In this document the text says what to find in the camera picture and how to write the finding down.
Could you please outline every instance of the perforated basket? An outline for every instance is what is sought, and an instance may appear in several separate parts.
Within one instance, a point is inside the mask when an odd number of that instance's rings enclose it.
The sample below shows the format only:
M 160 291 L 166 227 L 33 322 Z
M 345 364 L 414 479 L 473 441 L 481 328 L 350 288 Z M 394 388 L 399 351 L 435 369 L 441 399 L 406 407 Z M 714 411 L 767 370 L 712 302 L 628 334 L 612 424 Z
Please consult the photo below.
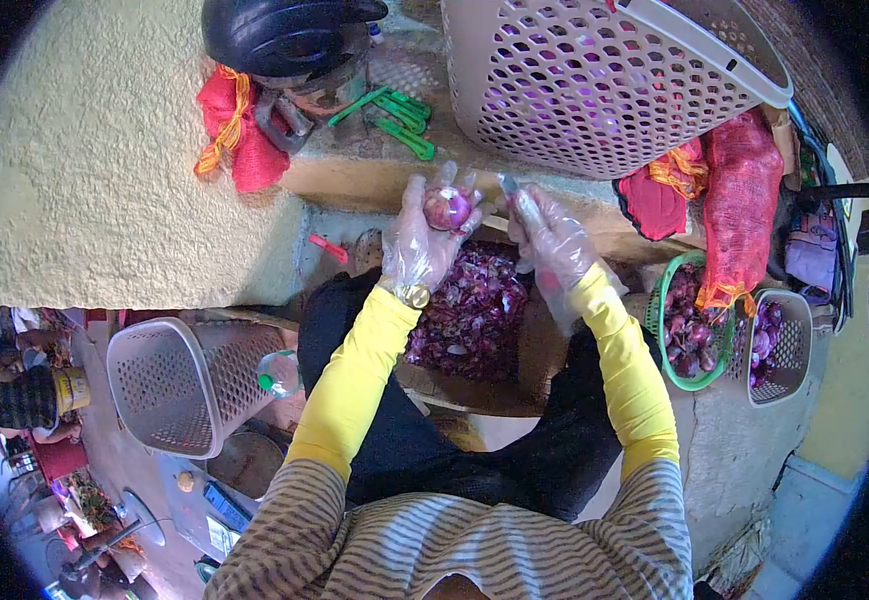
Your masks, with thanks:
M 443 0 L 452 109 L 510 159 L 615 179 L 760 102 L 788 72 L 733 0 Z
M 672 258 L 668 263 L 668 268 L 665 269 L 661 276 L 658 277 L 657 282 L 654 283 L 650 301 L 647 308 L 644 309 L 644 326 L 654 335 L 658 342 L 658 348 L 662 349 L 661 366 L 663 371 L 674 385 L 688 392 L 696 392 L 708 387 L 724 372 L 731 358 L 731 343 L 735 337 L 735 316 L 732 310 L 728 312 L 728 320 L 724 325 L 711 327 L 714 338 L 711 346 L 717 351 L 717 366 L 709 373 L 701 371 L 692 378 L 683 378 L 675 373 L 674 367 L 668 362 L 668 354 L 664 352 L 665 340 L 662 326 L 665 321 L 664 298 L 668 295 L 668 284 L 670 284 L 671 278 L 674 277 L 674 272 L 677 271 L 677 268 L 684 263 L 691 263 L 700 269 L 704 267 L 705 261 L 706 257 L 702 249 L 692 249 L 681 254 L 679 257 Z
M 271 401 L 257 368 L 261 357 L 281 349 L 275 328 L 243 321 L 188 327 L 166 317 L 132 325 L 108 346 L 117 413 L 153 450 L 213 458 L 225 438 Z
M 749 387 L 754 321 L 744 318 L 738 322 L 731 360 L 715 387 L 733 394 L 744 393 L 752 406 L 761 408 L 789 399 L 801 389 L 811 363 L 812 320 L 811 307 L 800 294 L 762 290 L 756 294 L 756 300 L 759 307 L 765 302 L 777 303 L 784 314 L 778 344 L 772 353 L 777 366 L 763 386 Z

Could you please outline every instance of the gold watch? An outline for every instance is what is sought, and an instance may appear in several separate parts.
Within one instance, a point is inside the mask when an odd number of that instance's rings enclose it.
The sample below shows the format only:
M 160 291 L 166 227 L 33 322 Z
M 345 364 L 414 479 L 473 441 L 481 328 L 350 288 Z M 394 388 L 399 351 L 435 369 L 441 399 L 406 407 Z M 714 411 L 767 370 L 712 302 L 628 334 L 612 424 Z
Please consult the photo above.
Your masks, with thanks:
M 387 290 L 405 306 L 421 310 L 431 300 L 431 292 L 427 285 L 399 285 L 383 274 L 378 280 L 378 287 Z

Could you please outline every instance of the yellow arm sleeve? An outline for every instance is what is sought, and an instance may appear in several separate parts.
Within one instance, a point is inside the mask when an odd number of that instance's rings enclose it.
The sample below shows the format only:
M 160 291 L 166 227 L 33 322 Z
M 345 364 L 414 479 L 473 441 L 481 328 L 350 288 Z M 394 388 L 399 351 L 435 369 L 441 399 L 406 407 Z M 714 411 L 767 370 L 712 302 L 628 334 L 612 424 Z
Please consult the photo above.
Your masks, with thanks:
M 621 480 L 645 462 L 678 462 L 677 433 L 664 379 L 605 271 L 595 264 L 569 293 L 574 308 L 595 334 L 608 417 L 624 458 Z
M 380 395 L 391 376 L 407 334 L 421 311 L 376 287 L 357 314 L 355 325 L 334 351 L 294 432 L 284 462 L 301 458 L 330 465 L 347 482 L 351 461 L 378 412 Z

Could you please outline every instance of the black pants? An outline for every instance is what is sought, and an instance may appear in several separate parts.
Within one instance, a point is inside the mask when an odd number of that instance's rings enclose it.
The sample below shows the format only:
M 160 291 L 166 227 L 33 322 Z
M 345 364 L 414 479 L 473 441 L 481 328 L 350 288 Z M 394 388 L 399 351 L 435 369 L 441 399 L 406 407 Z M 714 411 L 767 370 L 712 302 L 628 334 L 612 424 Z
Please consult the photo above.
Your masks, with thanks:
M 308 300 L 298 340 L 301 376 L 313 390 L 354 325 L 380 270 L 337 275 Z M 660 365 L 656 342 L 644 335 Z M 537 426 L 495 452 L 463 452 L 434 428 L 392 375 L 378 413 L 351 464 L 348 500 L 363 504 L 407 492 L 438 492 L 494 505 L 505 502 L 573 521 L 620 453 L 608 420 L 600 356 L 585 329 L 567 366 L 551 380 Z

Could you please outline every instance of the plastic glove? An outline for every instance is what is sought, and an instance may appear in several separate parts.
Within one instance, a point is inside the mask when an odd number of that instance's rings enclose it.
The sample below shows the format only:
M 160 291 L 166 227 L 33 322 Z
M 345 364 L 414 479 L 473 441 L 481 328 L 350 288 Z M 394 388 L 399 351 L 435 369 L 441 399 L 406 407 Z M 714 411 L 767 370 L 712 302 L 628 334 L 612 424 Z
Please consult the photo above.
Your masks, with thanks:
M 457 165 L 449 160 L 441 167 L 434 184 L 450 186 L 456 174 Z M 401 212 L 381 236 L 384 248 L 381 273 L 397 286 L 426 285 L 433 294 L 448 276 L 461 244 L 481 224 L 483 214 L 480 208 L 473 207 L 468 220 L 452 232 L 430 227 L 422 210 L 425 183 L 425 178 L 418 174 L 407 181 Z M 480 194 L 473 186 L 474 178 L 468 175 L 458 188 L 475 203 Z
M 519 189 L 510 204 L 515 218 L 507 233 L 518 244 L 518 272 L 543 264 L 562 288 L 570 290 L 599 259 L 584 226 L 536 185 Z

